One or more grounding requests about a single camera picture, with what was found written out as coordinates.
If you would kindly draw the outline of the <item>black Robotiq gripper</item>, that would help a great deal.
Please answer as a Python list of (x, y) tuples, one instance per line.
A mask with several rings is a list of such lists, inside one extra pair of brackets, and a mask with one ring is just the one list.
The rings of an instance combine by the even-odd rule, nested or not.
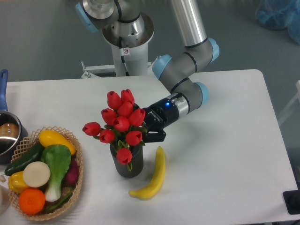
[[(133, 111), (139, 108), (139, 105), (134, 103)], [(166, 138), (163, 129), (179, 119), (180, 114), (176, 104), (172, 103), (171, 99), (163, 98), (143, 110), (146, 112), (144, 123), (148, 130), (147, 133), (142, 134), (143, 142), (163, 142)]]

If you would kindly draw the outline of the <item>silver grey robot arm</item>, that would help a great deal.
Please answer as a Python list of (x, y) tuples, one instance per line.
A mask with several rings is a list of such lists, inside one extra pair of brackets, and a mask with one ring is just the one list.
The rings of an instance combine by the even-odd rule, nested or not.
[(208, 88), (189, 77), (219, 56), (216, 41), (206, 35), (196, 1), (172, 0), (171, 7), (185, 51), (175, 59), (163, 55), (152, 66), (154, 75), (170, 95), (145, 108), (144, 143), (162, 142), (166, 137), (165, 127), (207, 103)]

